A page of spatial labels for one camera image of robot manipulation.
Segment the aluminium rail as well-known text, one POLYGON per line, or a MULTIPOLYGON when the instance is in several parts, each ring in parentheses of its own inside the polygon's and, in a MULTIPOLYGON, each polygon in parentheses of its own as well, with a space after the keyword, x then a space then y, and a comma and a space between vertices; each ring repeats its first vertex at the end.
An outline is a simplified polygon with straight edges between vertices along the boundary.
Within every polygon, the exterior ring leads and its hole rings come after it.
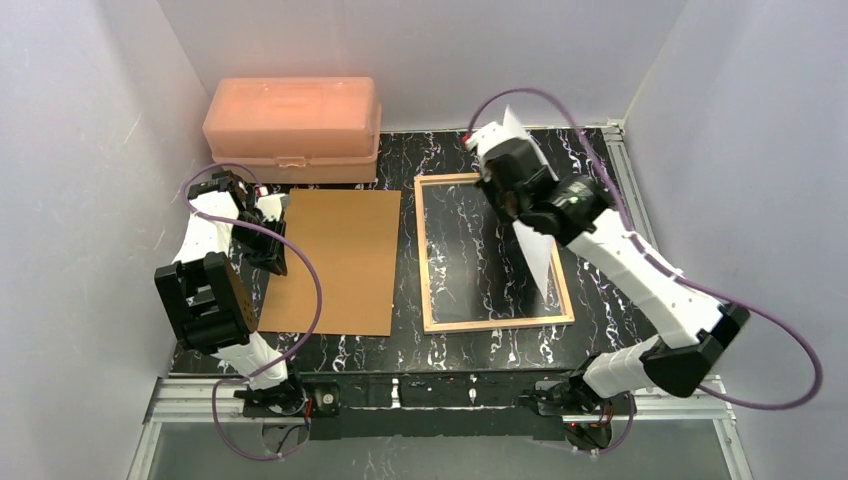
MULTIPOLYGON (((560 378, 547 371, 342 373, 306 374, 304 384, 326 395, 336 411, 495 411, 520 406, 525 390, 547 388, 560 378)), ((159 382, 147 419, 158 422, 208 422, 217 411, 223 422, 256 422, 282 417, 235 397, 241 387, 225 383, 216 396, 214 378, 175 377, 159 382)), ((688 398, 658 388, 632 393, 637 420, 729 420, 736 415, 729 403, 702 391, 688 398)))
POLYGON ((612 178, 615 172, 606 168, 589 140, 583 144, 602 188, 611 197, 612 265, 604 270, 605 275, 651 322, 665 346, 679 349, 697 344, 699 316, 691 311, 696 295, 680 284, 682 272, 658 252, 651 237, 644 236, 634 222, 625 197, 612 178))

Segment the aluminium front rail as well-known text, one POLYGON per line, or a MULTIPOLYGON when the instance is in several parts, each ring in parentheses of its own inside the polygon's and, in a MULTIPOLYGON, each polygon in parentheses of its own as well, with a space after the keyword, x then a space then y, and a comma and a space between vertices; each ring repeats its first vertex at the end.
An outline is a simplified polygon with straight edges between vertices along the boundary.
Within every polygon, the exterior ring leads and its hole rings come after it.
MULTIPOLYGON (((495 411, 520 406, 525 390, 547 388, 560 378, 547 371, 342 373, 306 374, 304 384, 326 395, 336 411, 495 411)), ((282 417, 235 397, 241 387, 225 383, 216 396, 214 378, 175 377, 159 382, 147 419, 158 422, 208 422, 217 411, 223 422, 256 422, 282 417)), ((736 415, 729 403, 702 391, 688 398, 658 388, 632 393, 637 420, 729 420, 736 415)))

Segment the pink plastic storage box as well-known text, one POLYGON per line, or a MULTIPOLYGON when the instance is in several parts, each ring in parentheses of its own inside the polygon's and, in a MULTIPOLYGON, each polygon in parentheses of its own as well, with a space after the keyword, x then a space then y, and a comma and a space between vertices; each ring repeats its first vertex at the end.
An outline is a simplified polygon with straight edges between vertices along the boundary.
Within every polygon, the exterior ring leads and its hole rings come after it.
POLYGON ((369 77, 227 78, 202 130, 216 162, 263 183, 372 183, 381 114, 369 77))

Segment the white-backed printed photo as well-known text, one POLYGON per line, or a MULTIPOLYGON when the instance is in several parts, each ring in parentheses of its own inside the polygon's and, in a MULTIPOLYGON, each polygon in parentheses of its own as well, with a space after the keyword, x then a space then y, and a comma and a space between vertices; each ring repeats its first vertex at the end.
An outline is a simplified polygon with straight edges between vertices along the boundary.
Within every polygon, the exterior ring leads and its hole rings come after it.
MULTIPOLYGON (((540 167, 548 166, 546 160, 539 159, 540 150, 509 106, 505 108, 502 126, 509 134, 520 140, 521 153, 518 154, 518 166, 524 169, 527 177, 535 173, 540 167)), ((513 227, 533 281, 542 295, 543 302, 546 303, 545 294, 548 292, 549 286, 550 259, 554 248, 554 239, 551 235, 536 231, 528 223, 531 213, 531 196, 526 189, 517 190, 515 196, 517 207, 513 227)))

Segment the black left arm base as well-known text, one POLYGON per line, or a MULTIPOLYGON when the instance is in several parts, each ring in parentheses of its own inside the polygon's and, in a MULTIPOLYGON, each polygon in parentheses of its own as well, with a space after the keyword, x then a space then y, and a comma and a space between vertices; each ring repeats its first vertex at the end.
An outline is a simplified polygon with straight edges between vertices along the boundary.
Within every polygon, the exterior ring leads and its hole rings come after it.
POLYGON ((299 375, 290 376, 277 387, 238 389, 233 396, 244 401, 242 413, 248 418, 332 418, 340 410, 336 382, 303 380, 299 375))

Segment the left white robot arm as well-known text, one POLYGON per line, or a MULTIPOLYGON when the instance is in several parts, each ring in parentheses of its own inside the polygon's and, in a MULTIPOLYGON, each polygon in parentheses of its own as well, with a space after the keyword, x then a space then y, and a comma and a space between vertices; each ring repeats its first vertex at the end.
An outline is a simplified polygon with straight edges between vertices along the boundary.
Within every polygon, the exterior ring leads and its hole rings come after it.
POLYGON ((253 267, 286 275, 283 244, 259 230, 284 234, 287 194, 254 189, 221 171, 183 186, 182 196, 192 209, 185 238, 172 263, 154 274, 178 344, 227 362, 254 391, 282 386, 287 365, 259 334, 252 297, 229 253, 239 243, 253 267))

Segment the light wooden picture frame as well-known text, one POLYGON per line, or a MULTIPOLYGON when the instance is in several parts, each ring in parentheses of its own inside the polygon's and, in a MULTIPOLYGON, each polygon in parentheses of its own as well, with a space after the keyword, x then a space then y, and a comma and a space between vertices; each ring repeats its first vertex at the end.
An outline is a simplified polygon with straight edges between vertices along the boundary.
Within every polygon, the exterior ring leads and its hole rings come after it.
POLYGON ((515 231, 496 219, 474 173, 414 180, 423 329, 428 334, 575 321, 560 255, 536 283, 515 231))

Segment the brown cardboard backing board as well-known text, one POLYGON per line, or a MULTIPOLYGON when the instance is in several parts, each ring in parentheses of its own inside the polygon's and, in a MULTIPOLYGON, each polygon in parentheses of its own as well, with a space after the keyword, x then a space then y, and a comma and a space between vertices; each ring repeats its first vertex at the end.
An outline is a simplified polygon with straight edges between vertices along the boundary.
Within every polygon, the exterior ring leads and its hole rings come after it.
POLYGON ((391 332, 401 194, 394 190, 293 189, 288 274, 272 275, 259 329, 269 333, 387 336, 391 332))

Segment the aluminium right side rail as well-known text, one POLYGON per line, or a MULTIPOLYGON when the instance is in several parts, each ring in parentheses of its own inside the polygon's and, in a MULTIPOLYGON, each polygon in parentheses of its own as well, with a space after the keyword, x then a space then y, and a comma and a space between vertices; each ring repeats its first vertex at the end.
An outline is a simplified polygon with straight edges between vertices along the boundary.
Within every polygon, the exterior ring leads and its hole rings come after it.
POLYGON ((691 311, 696 295, 680 284, 682 272, 658 252, 651 237, 644 236, 634 222, 625 197, 612 178, 615 172, 606 168, 589 140, 583 144, 602 188, 611 197, 612 265, 604 270, 605 275, 651 322, 665 346, 679 349, 697 344, 699 316, 691 311))

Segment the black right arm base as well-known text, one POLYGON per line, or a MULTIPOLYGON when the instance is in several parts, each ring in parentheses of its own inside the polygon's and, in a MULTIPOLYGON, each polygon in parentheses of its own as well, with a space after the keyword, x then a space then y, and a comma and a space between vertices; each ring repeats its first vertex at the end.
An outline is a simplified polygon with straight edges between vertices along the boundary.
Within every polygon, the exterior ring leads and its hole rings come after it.
POLYGON ((626 394, 602 399, 585 386, 573 387, 567 379, 537 381, 524 395, 542 416, 594 415, 601 419, 631 412, 626 394))

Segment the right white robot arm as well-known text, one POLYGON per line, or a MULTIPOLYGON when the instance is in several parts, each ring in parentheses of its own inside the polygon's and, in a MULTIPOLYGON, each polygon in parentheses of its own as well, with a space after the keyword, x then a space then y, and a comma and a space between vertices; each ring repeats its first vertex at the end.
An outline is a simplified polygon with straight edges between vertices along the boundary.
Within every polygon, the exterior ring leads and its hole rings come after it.
POLYGON ((711 371, 750 318, 747 309, 682 285, 661 273, 632 243, 612 197, 588 176, 557 178, 527 139, 477 151, 477 185, 505 220, 553 239, 598 268, 642 312, 656 333, 574 371, 565 393, 600 401, 659 387, 685 398, 711 371))

